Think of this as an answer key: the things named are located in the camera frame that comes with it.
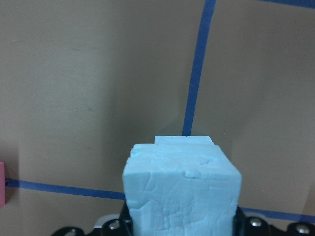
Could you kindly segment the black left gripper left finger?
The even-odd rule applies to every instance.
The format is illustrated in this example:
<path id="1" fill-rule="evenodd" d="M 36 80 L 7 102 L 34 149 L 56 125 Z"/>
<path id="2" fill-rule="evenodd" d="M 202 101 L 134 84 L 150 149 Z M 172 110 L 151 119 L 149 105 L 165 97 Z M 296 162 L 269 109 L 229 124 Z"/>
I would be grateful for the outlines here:
<path id="1" fill-rule="evenodd" d="M 56 230 L 52 236 L 133 236 L 133 221 L 124 201 L 119 215 L 101 217 L 89 233 L 81 228 L 68 226 Z"/>

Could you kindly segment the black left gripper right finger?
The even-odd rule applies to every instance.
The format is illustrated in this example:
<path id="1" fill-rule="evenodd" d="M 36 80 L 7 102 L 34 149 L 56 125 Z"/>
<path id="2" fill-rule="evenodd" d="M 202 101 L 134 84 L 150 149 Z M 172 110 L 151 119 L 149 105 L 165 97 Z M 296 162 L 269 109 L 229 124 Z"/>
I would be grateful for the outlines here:
<path id="1" fill-rule="evenodd" d="M 314 236 L 315 225 L 298 221 L 290 223 L 285 230 L 275 227 L 261 214 L 245 214 L 238 206 L 233 218 L 233 236 Z"/>

